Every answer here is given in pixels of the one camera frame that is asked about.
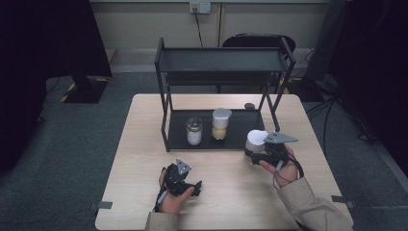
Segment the black metal two-tier rack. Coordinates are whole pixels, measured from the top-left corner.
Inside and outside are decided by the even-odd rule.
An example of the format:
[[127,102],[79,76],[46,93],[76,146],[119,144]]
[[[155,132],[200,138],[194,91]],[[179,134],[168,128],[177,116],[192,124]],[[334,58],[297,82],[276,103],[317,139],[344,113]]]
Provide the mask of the black metal two-tier rack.
[[198,116],[204,122],[197,149],[242,149],[246,134],[265,128],[262,108],[234,109],[226,139],[212,137],[213,110],[196,105],[176,110],[172,106],[172,86],[259,86],[261,104],[268,104],[274,131],[280,131],[277,107],[293,72],[295,58],[282,38],[276,47],[174,48],[161,40],[154,61],[163,107],[162,136],[167,151],[192,149],[187,142],[185,122]]

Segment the dark grey stand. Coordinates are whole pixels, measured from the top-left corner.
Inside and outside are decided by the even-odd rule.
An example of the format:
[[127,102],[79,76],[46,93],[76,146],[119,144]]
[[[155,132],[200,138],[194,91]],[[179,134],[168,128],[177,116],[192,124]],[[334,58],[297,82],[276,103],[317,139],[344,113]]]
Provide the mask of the dark grey stand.
[[330,65],[338,37],[343,27],[348,0],[330,0],[319,31],[318,41],[310,59],[301,86],[310,92],[317,89]]

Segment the person's right hand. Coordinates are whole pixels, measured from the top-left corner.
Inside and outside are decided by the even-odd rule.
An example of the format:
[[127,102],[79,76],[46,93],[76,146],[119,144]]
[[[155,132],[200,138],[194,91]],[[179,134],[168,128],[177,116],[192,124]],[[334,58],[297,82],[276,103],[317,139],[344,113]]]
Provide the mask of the person's right hand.
[[298,179],[298,169],[293,162],[288,162],[284,167],[276,169],[275,166],[260,161],[260,166],[272,174],[272,185],[278,190],[281,189]]

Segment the black chair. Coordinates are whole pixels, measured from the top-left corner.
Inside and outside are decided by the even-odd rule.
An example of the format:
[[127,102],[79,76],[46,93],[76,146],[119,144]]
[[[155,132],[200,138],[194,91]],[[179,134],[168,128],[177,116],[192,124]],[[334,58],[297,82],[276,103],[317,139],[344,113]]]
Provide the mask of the black chair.
[[235,48],[235,47],[280,47],[280,41],[284,40],[290,51],[293,52],[296,48],[295,41],[284,35],[274,34],[256,34],[256,33],[242,33],[236,34],[227,38],[221,48]]

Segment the yellow grain glass jar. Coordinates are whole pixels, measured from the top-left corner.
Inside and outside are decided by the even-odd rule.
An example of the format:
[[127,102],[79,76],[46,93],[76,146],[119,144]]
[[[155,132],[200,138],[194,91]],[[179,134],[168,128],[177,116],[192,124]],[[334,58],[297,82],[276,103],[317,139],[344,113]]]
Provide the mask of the yellow grain glass jar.
[[212,136],[216,140],[224,140],[232,111],[218,108],[213,111]]

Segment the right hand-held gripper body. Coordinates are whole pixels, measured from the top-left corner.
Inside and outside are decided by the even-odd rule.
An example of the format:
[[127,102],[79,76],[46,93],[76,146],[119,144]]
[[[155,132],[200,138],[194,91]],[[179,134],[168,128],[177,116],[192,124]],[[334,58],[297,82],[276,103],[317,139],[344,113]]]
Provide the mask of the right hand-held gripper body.
[[298,141],[298,138],[280,132],[268,134],[264,139],[266,151],[264,160],[274,167],[277,167],[279,164],[284,166],[289,161],[289,153],[285,143],[295,141]]

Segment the black curtain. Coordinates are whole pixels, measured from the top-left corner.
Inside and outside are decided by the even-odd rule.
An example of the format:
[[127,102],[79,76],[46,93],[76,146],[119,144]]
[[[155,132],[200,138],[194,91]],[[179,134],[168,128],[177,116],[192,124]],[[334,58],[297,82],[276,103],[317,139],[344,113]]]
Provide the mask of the black curtain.
[[111,75],[89,0],[0,0],[0,173],[31,138],[48,79]]
[[331,70],[408,176],[408,0],[352,0]]

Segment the clear lid jar white powder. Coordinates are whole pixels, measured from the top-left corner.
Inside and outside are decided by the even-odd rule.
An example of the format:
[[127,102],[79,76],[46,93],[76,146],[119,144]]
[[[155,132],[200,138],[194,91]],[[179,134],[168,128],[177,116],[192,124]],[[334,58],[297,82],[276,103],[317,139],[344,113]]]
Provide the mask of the clear lid jar white powder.
[[202,120],[195,116],[186,121],[187,141],[190,145],[199,145],[202,137]]

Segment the white paper cup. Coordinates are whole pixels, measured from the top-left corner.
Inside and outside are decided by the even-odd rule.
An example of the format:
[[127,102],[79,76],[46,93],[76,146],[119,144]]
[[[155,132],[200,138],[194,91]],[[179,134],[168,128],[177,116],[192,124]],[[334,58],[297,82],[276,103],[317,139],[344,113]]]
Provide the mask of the white paper cup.
[[265,149],[265,130],[251,130],[246,136],[244,154],[249,157],[252,153],[261,153]]

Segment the person's left hand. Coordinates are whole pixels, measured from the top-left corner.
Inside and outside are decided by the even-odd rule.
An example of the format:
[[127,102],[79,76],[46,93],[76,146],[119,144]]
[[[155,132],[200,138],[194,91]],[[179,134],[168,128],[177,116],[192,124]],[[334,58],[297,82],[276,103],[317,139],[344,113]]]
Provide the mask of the person's left hand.
[[167,193],[162,202],[158,205],[158,211],[165,214],[178,216],[182,210],[182,206],[193,194],[194,187],[189,187],[182,194],[174,196]]

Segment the grey tape piece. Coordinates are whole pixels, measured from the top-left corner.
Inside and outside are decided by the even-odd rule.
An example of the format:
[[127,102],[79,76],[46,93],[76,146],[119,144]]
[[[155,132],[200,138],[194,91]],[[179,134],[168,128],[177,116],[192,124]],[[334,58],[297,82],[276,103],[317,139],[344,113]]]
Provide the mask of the grey tape piece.
[[332,195],[331,199],[333,202],[343,203],[348,209],[355,207],[355,203],[353,201],[346,200],[340,195]]
[[99,210],[99,209],[111,209],[113,206],[113,202],[111,201],[99,201],[97,203],[91,203],[89,208],[92,210]]

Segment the white wall socket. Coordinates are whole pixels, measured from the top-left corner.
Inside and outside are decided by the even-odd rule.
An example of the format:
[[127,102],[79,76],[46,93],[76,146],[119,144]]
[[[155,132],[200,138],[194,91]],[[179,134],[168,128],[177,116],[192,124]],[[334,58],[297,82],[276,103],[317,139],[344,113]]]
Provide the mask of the white wall socket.
[[190,13],[208,14],[211,12],[210,2],[190,2]]

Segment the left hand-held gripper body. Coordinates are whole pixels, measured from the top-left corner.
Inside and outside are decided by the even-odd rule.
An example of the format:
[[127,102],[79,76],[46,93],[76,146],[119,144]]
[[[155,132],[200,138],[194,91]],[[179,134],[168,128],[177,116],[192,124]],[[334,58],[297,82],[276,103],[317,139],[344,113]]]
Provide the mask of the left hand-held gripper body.
[[175,164],[171,164],[166,168],[164,181],[173,195],[180,195],[191,186],[191,184],[185,182],[190,170],[191,166],[180,158],[176,159]]

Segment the black stand base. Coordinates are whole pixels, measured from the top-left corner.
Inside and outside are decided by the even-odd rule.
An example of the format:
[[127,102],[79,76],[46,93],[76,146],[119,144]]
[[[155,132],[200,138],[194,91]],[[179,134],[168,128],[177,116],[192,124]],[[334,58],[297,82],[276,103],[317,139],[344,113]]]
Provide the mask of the black stand base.
[[109,82],[109,78],[91,77],[87,86],[77,87],[72,84],[63,95],[61,102],[97,104]]

